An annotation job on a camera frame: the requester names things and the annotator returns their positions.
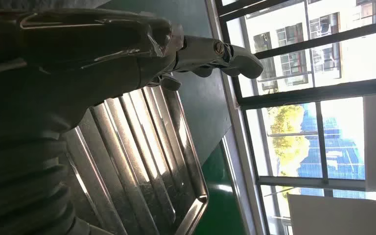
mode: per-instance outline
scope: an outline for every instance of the stainless steel tray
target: stainless steel tray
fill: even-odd
[[[178,93],[105,100],[63,138],[78,217],[117,235],[193,233],[208,191]]]

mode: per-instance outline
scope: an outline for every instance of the metal bolt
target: metal bolt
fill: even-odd
[[[224,44],[222,42],[215,42],[214,43],[214,51],[217,55],[224,54]]]

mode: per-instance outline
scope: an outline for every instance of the building window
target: building window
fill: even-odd
[[[256,35],[253,37],[253,39],[256,52],[269,50],[272,48],[269,32]],[[261,74],[262,79],[276,77],[275,62],[273,60],[273,57],[262,59],[261,63],[264,67],[263,73]],[[278,82],[276,80],[263,82],[262,88],[264,91],[273,89],[273,91],[276,92],[276,90],[278,89]]]
[[[280,47],[304,41],[302,23],[278,29],[276,32]]]
[[[276,33],[278,35],[280,47],[303,42],[304,40],[302,23],[278,29],[276,30]],[[282,63],[283,76],[291,76],[285,79],[286,85],[294,86],[308,83],[307,74],[303,74],[301,76],[298,75],[307,71],[306,55],[304,50],[282,55],[280,56],[280,60]]]
[[[338,13],[322,16],[309,21],[310,38],[319,38],[338,32]],[[339,43],[312,48],[315,72],[341,70]]]
[[[376,0],[357,0],[358,12],[354,14],[354,21],[361,21],[361,25],[376,23]]]

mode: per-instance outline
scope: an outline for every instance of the green floor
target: green floor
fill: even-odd
[[[202,170],[210,201],[195,235],[245,235],[231,181],[224,164],[223,149],[218,145],[203,164]]]

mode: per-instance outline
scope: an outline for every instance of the tree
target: tree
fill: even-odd
[[[304,116],[300,105],[274,107],[268,110],[273,134],[299,133]],[[309,151],[309,140],[304,136],[272,137],[281,176],[297,176],[297,169]]]

